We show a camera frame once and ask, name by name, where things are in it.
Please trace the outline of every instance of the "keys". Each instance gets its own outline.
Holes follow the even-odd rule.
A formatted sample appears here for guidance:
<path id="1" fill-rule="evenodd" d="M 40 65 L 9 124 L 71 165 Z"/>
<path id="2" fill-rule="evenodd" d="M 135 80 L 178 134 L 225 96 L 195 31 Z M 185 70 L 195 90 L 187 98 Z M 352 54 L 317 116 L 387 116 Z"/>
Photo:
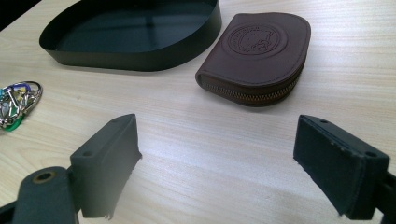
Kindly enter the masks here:
<path id="1" fill-rule="evenodd" d="M 43 89 L 33 81 L 15 83 L 0 89 L 0 128 L 13 131 L 37 104 Z"/>

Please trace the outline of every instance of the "embossed logo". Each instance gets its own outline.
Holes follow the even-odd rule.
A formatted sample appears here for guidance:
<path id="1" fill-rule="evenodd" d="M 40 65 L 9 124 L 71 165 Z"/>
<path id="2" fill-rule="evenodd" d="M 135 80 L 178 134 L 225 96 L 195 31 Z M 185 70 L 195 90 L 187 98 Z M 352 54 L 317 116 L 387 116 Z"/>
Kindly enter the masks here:
<path id="1" fill-rule="evenodd" d="M 275 49 L 278 43 L 279 34 L 265 25 L 241 27 L 232 32 L 228 39 L 233 51 L 245 55 L 264 54 Z"/>

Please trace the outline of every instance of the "black clamp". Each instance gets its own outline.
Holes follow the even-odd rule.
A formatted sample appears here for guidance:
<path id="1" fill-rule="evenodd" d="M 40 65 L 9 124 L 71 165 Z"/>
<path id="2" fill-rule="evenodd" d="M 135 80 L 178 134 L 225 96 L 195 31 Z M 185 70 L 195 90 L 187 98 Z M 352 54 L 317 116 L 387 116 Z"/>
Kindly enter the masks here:
<path id="1" fill-rule="evenodd" d="M 323 190 L 340 215 L 396 223 L 396 177 L 389 156 L 325 119 L 301 115 L 294 159 Z"/>
<path id="2" fill-rule="evenodd" d="M 0 223 L 78 223 L 79 210 L 112 218 L 141 158 L 135 115 L 113 119 L 73 153 L 67 170 L 49 167 L 24 178 L 18 200 L 0 208 Z"/>

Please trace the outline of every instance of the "screw hole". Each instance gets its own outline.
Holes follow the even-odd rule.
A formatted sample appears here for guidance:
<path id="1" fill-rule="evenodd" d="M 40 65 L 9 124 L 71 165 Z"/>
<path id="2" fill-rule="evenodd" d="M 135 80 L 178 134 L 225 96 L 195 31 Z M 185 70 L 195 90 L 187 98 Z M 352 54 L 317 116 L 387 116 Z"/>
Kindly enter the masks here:
<path id="1" fill-rule="evenodd" d="M 56 173 L 53 171 L 45 172 L 45 173 L 35 176 L 33 178 L 33 183 L 44 184 L 46 182 L 49 182 L 55 176 L 56 176 Z"/>
<path id="2" fill-rule="evenodd" d="M 366 155 L 369 157 L 376 157 L 376 154 L 374 152 L 366 152 Z"/>

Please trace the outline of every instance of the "wooden table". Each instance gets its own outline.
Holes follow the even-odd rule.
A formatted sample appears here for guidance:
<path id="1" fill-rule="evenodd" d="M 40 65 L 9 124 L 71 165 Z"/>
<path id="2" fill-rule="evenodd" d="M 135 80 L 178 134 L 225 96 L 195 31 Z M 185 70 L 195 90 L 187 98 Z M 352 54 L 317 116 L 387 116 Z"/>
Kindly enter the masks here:
<path id="1" fill-rule="evenodd" d="M 0 132 L 0 204 L 21 181 L 69 156 L 109 120 L 137 116 L 143 154 L 111 223 L 379 223 L 339 217 L 293 159 L 298 117 L 327 119 L 391 156 L 396 174 L 396 4 L 380 1 L 220 1 L 234 14 L 287 12 L 312 28 L 291 95 L 250 108 L 202 90 L 194 75 L 213 48 L 173 69 L 142 73 L 64 66 L 38 45 L 76 0 L 43 0 L 0 33 L 0 85 L 44 86 L 22 125 Z M 80 223 L 108 223 L 103 218 Z"/>

